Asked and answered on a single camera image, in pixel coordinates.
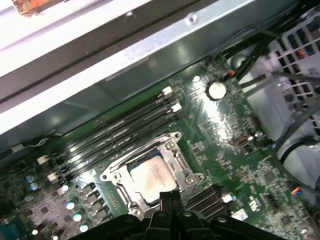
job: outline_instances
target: cable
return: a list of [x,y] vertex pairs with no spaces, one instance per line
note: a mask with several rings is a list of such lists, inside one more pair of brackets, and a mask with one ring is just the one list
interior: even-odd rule
[[300,126],[308,119],[311,117],[311,115],[313,115],[318,109],[320,108],[320,97],[317,97],[315,102],[310,105],[309,108],[307,108],[306,110],[304,110],[302,112],[302,114],[298,117],[298,119],[296,119],[295,123],[293,123],[292,125],[290,125],[290,127],[288,128],[288,130],[282,134],[279,139],[276,141],[276,145],[274,148],[274,151],[272,151],[271,156],[272,159],[274,160],[274,164],[276,165],[276,167],[279,169],[279,171],[281,171],[282,173],[284,173],[291,181],[295,182],[296,184],[299,185],[300,188],[320,197],[320,192],[315,190],[314,188],[306,185],[305,183],[303,183],[302,181],[300,181],[299,179],[297,179],[295,176],[293,176],[280,162],[280,160],[278,159],[277,153],[278,151],[281,149],[281,147],[284,145],[284,143],[300,128]]
[[254,84],[260,83],[262,80],[265,80],[266,78],[267,78],[267,76],[265,74],[262,74],[262,75],[257,76],[256,78],[254,78],[254,79],[252,79],[250,81],[247,81],[245,83],[240,84],[240,87],[242,89],[250,87],[250,86],[252,86]]
[[317,225],[317,221],[318,221],[318,215],[320,214],[320,211],[317,211],[313,216],[312,216],[312,219],[311,219],[311,226],[312,228],[314,229],[315,231],[315,234],[316,236],[318,237],[318,239],[320,239],[320,230],[319,230],[319,227]]
[[282,77],[286,77],[292,80],[298,80],[298,81],[303,81],[303,82],[316,82],[319,83],[320,82],[320,78],[319,77],[312,77],[312,76],[303,76],[303,75],[297,75],[297,74],[291,74],[291,73],[287,73],[287,72],[281,72],[281,71],[273,71],[271,72],[271,74],[273,76],[282,76]]
[[11,146],[10,148],[3,149],[0,152],[0,160],[8,157],[11,154],[21,151],[22,149],[26,149],[28,147],[36,148],[45,144],[49,140],[49,137],[42,138],[37,144],[17,144],[15,146]]
[[[300,16],[303,13],[310,10],[311,8],[315,7],[317,4],[318,3],[316,1],[308,2],[307,4],[305,4],[303,1],[300,1],[298,4],[293,6],[285,14],[282,14],[279,17],[277,17],[276,21],[274,21],[274,20],[271,21],[271,23],[268,24],[269,27],[266,28],[266,30],[270,31],[270,32],[276,32],[278,34],[281,34],[283,32],[288,31],[293,26],[292,21],[298,20],[298,22],[296,22],[296,24],[299,23]],[[224,50],[222,52],[222,54],[224,55],[224,57],[226,59],[229,59],[232,56],[234,56],[235,54],[239,53],[240,51],[247,49],[248,47],[250,47],[256,43],[259,43],[261,41],[261,39],[264,39],[265,37],[266,37],[266,35],[261,32],[254,34],[254,35],[248,37],[247,39],[241,41],[240,43],[235,44],[235,45],[229,47],[228,49]]]
[[280,158],[280,162],[282,163],[282,165],[285,163],[287,157],[297,148],[301,147],[301,146],[311,146],[314,144],[317,144],[318,141],[316,141],[314,139],[313,136],[306,136],[301,138],[298,142],[292,144],[282,155],[282,157]]
[[288,130],[283,133],[278,140],[275,142],[274,151],[277,153],[280,148],[285,144],[285,142],[301,127],[301,125],[307,121],[314,113],[320,108],[320,97],[315,99],[315,102],[312,103],[306,110],[302,111],[301,115],[295,120]]

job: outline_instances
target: metal panel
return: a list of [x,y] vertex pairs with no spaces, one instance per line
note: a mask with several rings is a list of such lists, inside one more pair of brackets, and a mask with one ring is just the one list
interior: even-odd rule
[[[239,29],[247,25],[265,23],[267,19],[286,10],[293,2],[293,0],[281,2],[277,0],[219,0],[195,12],[191,17],[191,22],[182,19],[2,113],[0,122],[4,124],[0,126],[0,133],[28,119],[30,120],[24,123],[24,126],[30,130],[36,128],[35,123],[39,122],[36,120],[39,116],[36,115],[43,111],[45,111],[43,114],[51,118],[63,115],[63,111],[53,112],[51,107],[80,91],[91,91],[88,87],[103,79],[100,87],[106,90],[105,94],[114,102],[103,105],[99,101],[96,103],[95,100],[88,99],[88,101],[92,105],[101,106],[99,111],[104,112],[203,58]],[[76,120],[78,118],[75,117],[68,119],[68,123],[74,123],[69,125],[70,130],[80,124]],[[46,122],[41,124],[44,127],[43,133],[49,132],[52,128],[57,129]],[[17,132],[12,129],[2,134],[3,142]]]
[[0,3],[0,77],[150,0],[69,0],[23,17]]

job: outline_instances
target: surface mount component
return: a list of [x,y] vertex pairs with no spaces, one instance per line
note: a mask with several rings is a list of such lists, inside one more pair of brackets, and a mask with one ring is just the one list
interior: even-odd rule
[[180,132],[165,133],[114,161],[100,180],[111,181],[130,214],[139,218],[159,205],[159,193],[180,190],[187,196],[203,174],[194,174],[177,142]]

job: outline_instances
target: integrated circuit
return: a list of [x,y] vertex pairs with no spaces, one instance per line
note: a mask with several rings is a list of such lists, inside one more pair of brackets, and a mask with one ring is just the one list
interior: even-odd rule
[[43,208],[41,208],[40,210],[43,214],[46,214],[47,212],[49,212],[48,208],[45,206]]
[[97,202],[94,202],[94,203],[92,204],[91,208],[92,208],[92,210],[97,211],[97,210],[99,210],[99,209],[102,208],[103,204],[104,204],[104,203],[103,203],[102,200],[98,200]]
[[87,195],[87,194],[91,193],[94,189],[95,189],[95,184],[90,183],[82,189],[81,194]]
[[130,175],[136,192],[151,204],[159,199],[160,192],[170,192],[177,183],[164,159],[156,155],[131,170]]
[[142,219],[159,205],[160,192],[179,189],[184,197],[204,179],[189,167],[177,144],[181,137],[181,132],[171,132],[152,138],[100,175],[101,181],[113,183],[132,215]]
[[271,181],[273,181],[275,179],[275,174],[270,170],[268,172],[266,172],[264,175],[263,175],[264,179],[265,179],[265,182],[266,183],[270,183]]
[[280,220],[284,226],[287,226],[291,223],[291,218],[288,215],[284,215],[282,218],[280,218]]

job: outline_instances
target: wire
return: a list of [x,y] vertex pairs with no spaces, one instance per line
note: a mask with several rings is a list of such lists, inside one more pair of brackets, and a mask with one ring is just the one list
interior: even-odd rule
[[291,73],[287,73],[287,72],[281,72],[281,71],[273,71],[271,72],[272,75],[274,76],[282,76],[282,77],[286,77],[292,80],[298,80],[298,81],[303,81],[303,82],[316,82],[319,83],[320,82],[320,78],[319,77],[312,77],[312,76],[303,76],[303,75],[297,75],[297,74],[291,74]]
[[247,81],[245,83],[240,84],[240,87],[242,89],[250,87],[250,86],[252,86],[254,84],[260,83],[262,80],[265,80],[266,78],[267,78],[267,76],[265,74],[262,74],[262,75],[257,76],[256,78],[254,78],[254,79],[252,79],[250,81]]
[[315,102],[312,103],[306,110],[302,111],[300,116],[295,120],[295,123],[290,125],[286,132],[284,132],[275,142],[274,151],[277,153],[285,142],[320,108],[320,97],[316,97]]
[[320,239],[320,230],[319,230],[319,227],[317,225],[317,221],[318,221],[318,215],[320,214],[320,211],[317,211],[313,216],[312,216],[312,219],[311,219],[311,226],[312,228],[314,229],[315,231],[315,234],[316,236],[318,237],[318,239]]
[[287,157],[297,148],[301,147],[301,146],[310,146],[310,145],[314,145],[317,144],[318,141],[316,141],[314,139],[313,136],[306,136],[301,138],[298,142],[292,144],[282,155],[282,157],[280,158],[280,162],[282,163],[282,165],[285,163]]
[[290,125],[290,127],[288,128],[288,130],[282,134],[279,139],[276,141],[276,145],[274,148],[274,151],[272,151],[271,156],[272,159],[274,160],[274,164],[276,165],[276,167],[279,169],[279,171],[281,171],[282,173],[284,173],[285,175],[287,175],[287,177],[295,182],[296,184],[299,185],[300,188],[320,197],[320,192],[315,190],[314,188],[306,185],[305,183],[303,183],[302,181],[300,181],[299,179],[297,179],[295,176],[293,176],[280,162],[280,160],[278,159],[277,153],[278,151],[281,149],[281,147],[284,145],[284,143],[300,128],[300,126],[308,119],[311,117],[312,114],[314,114],[319,108],[320,108],[320,98],[317,97],[316,101],[310,105],[310,107],[306,110],[304,110],[302,112],[302,114],[298,117],[298,119],[296,119],[295,123],[293,123],[292,125]]

